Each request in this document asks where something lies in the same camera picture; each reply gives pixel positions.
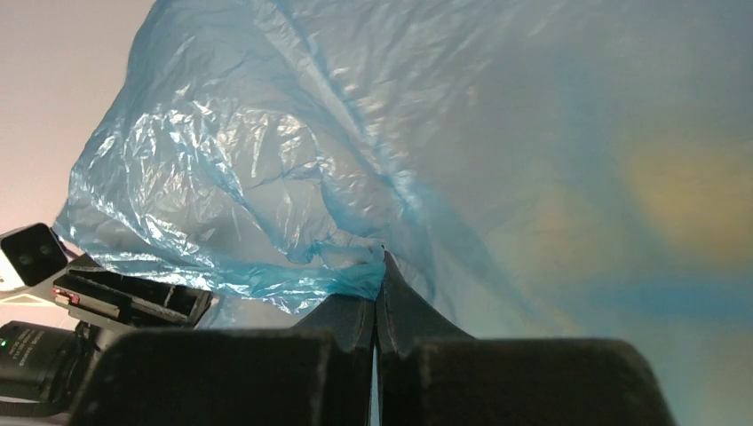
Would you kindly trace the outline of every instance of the plastic bag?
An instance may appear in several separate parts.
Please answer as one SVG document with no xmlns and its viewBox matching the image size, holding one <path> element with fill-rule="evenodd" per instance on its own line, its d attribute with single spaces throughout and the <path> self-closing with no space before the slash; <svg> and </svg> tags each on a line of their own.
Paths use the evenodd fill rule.
<svg viewBox="0 0 753 426">
<path fill-rule="evenodd" d="M 753 408 L 753 5 L 157 1 L 55 230 L 305 312 L 382 247 L 479 336 L 626 339 L 680 424 Z"/>
</svg>

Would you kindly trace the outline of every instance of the blue plastic bag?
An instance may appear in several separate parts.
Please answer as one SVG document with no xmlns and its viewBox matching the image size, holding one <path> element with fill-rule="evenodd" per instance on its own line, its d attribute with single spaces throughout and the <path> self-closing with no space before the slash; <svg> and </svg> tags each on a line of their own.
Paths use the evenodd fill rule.
<svg viewBox="0 0 753 426">
<path fill-rule="evenodd" d="M 753 4 L 160 0 L 55 230 L 303 313 L 383 246 L 479 336 L 647 355 L 753 422 Z"/>
</svg>

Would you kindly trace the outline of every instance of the black camera face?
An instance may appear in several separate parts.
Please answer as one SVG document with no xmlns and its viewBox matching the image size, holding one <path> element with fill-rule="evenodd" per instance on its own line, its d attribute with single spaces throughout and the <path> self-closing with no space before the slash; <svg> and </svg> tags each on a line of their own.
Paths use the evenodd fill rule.
<svg viewBox="0 0 753 426">
<path fill-rule="evenodd" d="M 58 239 L 44 224 L 30 226 L 0 241 L 0 249 L 24 284 L 33 287 L 67 265 Z"/>
</svg>

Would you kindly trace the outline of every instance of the blurry yellow object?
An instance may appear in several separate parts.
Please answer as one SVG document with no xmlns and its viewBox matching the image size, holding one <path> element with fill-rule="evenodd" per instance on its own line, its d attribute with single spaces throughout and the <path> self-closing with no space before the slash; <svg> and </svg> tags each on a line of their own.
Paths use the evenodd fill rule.
<svg viewBox="0 0 753 426">
<path fill-rule="evenodd" d="M 663 138 L 621 152 L 622 177 L 672 249 L 707 266 L 753 261 L 753 153 L 745 144 Z"/>
</svg>

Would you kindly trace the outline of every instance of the cylindrical black device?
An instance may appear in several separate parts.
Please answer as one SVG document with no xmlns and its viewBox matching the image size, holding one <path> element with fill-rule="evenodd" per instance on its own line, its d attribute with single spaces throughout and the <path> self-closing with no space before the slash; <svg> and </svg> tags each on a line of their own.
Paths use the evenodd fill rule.
<svg viewBox="0 0 753 426">
<path fill-rule="evenodd" d="M 0 327 L 0 396 L 37 401 L 0 403 L 0 411 L 46 416 L 65 410 L 88 358 L 73 331 L 19 321 Z"/>
</svg>

